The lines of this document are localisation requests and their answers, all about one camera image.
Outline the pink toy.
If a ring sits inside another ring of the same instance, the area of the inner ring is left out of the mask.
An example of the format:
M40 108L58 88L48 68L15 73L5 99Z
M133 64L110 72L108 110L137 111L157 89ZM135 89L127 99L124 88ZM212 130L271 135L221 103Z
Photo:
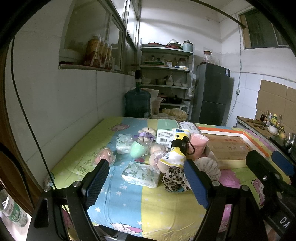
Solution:
M116 160L116 156L114 155L111 149L103 148L95 156L93 165L98 165L101 160L106 160L109 163L109 165L112 166Z

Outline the mint green tissue box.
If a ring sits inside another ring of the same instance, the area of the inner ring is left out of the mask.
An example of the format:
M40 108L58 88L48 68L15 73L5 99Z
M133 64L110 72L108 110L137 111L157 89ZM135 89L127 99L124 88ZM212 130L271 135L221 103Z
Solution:
M176 120L159 119L157 123L157 144L171 148L171 142L174 138L174 128L178 128Z

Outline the glass jar on fridge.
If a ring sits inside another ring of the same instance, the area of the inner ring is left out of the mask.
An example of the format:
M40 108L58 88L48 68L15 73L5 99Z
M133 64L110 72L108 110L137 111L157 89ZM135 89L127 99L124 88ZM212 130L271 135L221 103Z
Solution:
M212 63L212 52L205 50L203 55L203 60L205 63Z

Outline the white wipes pack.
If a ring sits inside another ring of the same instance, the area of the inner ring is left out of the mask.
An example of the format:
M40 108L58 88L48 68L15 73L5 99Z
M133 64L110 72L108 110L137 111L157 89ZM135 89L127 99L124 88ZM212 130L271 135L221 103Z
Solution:
M133 143L132 135L119 134L116 138L116 151L118 154L128 154Z

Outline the pink plush bear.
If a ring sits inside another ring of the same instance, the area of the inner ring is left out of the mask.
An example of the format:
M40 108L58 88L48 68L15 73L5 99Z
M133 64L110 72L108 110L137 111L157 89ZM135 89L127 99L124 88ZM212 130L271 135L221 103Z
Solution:
M149 164L151 166L157 166L158 161L165 156L165 154L169 151L168 147L163 146L161 144L151 144L150 145L150 157L149 157Z

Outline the amber jars on sill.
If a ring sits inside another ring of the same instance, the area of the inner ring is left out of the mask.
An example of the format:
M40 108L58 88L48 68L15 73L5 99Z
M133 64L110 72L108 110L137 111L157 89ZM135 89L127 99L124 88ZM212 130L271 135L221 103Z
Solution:
M100 35L92 36L87 43L84 55L85 66L112 70L114 58L112 57L112 46Z

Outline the dark grey refrigerator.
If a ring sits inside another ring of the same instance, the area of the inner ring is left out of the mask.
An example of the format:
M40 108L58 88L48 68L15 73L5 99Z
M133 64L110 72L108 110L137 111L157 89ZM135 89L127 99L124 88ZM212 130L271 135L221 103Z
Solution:
M222 125L229 111L232 87L229 69L211 63L199 65L191 122Z

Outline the teal pot on shelf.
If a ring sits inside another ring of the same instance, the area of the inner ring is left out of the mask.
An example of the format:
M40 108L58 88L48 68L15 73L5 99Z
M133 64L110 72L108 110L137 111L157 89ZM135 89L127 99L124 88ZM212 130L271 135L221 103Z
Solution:
M192 52L193 51L193 44L190 40L185 40L182 44L182 48L186 52Z

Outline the white bowl on counter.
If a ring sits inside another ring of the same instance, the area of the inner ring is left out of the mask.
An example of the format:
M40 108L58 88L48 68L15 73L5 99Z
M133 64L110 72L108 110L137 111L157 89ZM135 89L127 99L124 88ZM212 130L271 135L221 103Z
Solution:
M273 124L270 124L269 126L268 126L268 131L270 132L270 133L272 133L273 135L278 135L279 134L279 129L278 129L278 127L277 126L274 126Z

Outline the floral tissue pack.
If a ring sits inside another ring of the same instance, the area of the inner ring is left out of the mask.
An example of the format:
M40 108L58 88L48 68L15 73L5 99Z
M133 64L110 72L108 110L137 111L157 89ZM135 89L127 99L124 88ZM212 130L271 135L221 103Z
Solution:
M201 134L201 131L198 129L198 127L191 122L188 121L181 121L179 122L179 126L182 130L187 130L192 135L193 133Z

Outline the teddy bear purple dress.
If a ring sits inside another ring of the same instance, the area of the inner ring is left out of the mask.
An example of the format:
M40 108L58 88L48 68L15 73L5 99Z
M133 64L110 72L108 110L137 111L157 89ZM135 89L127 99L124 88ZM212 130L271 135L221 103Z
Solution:
M144 143L153 143L156 140L156 130L150 127L142 128L138 131L138 139Z

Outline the colourful cartoon bed sheet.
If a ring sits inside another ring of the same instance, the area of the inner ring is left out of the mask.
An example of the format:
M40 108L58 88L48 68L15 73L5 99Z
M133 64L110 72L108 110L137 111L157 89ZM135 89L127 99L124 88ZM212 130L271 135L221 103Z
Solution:
M136 135L142 128L159 128L159 120L107 118L79 141L53 168L58 188L80 181L94 169L102 148L115 150L118 135ZM163 183L156 188L127 183L122 178L133 163L130 154L117 154L101 193L88 215L94 225L153 240L192 240L206 210L192 191L169 192Z

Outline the green drink can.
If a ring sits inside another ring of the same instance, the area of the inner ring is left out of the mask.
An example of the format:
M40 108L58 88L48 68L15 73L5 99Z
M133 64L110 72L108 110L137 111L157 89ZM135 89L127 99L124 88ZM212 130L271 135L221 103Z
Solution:
M1 212L19 227L25 227L28 218L27 213L10 197L6 190L0 192Z

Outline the orange cardboard box tray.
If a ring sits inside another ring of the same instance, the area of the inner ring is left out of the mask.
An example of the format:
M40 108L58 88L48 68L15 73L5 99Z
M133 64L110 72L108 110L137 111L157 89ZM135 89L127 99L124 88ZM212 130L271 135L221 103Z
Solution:
M198 129L209 138L204 155L215 160L221 170L246 167L246 156L252 150L266 159L271 156L264 144L244 130L204 124L198 125Z

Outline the beige woven hat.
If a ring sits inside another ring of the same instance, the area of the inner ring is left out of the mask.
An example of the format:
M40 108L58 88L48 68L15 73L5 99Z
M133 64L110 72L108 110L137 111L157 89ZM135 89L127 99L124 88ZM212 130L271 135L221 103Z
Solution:
M186 121L188 118L188 114L179 108L164 108L162 109L162 113L165 113L169 116L173 116L178 121Z

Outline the kitchen counter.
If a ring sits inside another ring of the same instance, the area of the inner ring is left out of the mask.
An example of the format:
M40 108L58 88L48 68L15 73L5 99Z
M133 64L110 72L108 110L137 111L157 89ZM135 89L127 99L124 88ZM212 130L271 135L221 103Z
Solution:
M236 126L238 128L250 130L257 136L262 138L265 142L267 142L267 144L269 144L274 150L279 151L291 161L295 162L295 156L293 156L292 153L288 152L288 148L285 146L284 138L281 138L280 135L274 135L270 133L266 127L259 125L258 123L254 123L254 120L251 120L252 122L250 122L248 121L248 118L244 118L241 116L238 116L236 120Z

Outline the metal storage shelf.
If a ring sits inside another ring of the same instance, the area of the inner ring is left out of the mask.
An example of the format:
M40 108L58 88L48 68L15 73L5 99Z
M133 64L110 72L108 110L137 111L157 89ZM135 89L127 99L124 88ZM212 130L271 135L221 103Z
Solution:
M194 82L194 51L181 45L154 42L140 47L143 88L157 90L159 111L178 108L191 116Z

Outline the condiment bottles group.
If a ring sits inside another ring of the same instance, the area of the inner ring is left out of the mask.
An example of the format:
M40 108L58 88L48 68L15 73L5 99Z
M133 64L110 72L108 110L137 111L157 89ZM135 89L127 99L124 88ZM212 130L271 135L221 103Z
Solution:
M266 113L263 113L260 116L259 120L263 122L263 125L266 128L268 128L268 126L270 124L273 124L274 126L278 127L279 134L280 134L280 132L285 133L285 127L281 125L281 121L282 121L282 115L281 114L277 115L276 113L271 113L269 110L267 110Z

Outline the yellow white plush doll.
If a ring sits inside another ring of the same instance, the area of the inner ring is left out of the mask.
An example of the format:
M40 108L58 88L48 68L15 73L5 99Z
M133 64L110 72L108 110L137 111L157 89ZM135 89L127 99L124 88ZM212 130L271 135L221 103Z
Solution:
M190 142L188 130L175 129L174 139L171 141L171 150L157 163L157 167L165 173L171 167L183 168Z

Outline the green patterned wipes pack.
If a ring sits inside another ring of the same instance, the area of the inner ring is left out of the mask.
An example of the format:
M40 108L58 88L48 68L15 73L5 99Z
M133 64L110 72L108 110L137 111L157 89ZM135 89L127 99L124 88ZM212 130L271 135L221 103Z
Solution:
M157 167L151 165L129 162L121 176L129 184L157 188L161 172Z

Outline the cardboard wall panels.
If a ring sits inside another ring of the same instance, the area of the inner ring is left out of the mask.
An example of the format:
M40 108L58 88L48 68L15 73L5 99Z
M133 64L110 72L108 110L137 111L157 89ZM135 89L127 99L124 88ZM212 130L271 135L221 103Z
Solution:
M256 118L269 111L282 116L281 125L286 133L296 131L296 90L286 85L261 80L256 103Z

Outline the leopard print cloth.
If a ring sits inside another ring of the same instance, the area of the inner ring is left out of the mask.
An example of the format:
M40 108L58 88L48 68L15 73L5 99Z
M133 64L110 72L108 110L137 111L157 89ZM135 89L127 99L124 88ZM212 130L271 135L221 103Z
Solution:
M168 192L189 191L190 188L184 182L184 169L178 167L170 167L162 177L162 183Z

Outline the mint green soft pouch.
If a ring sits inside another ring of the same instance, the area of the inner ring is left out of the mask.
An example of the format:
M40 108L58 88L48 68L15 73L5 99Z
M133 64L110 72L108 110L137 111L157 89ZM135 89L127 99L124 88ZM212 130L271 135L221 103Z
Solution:
M148 149L148 145L133 141L130 147L130 156L134 159L140 158L147 153Z

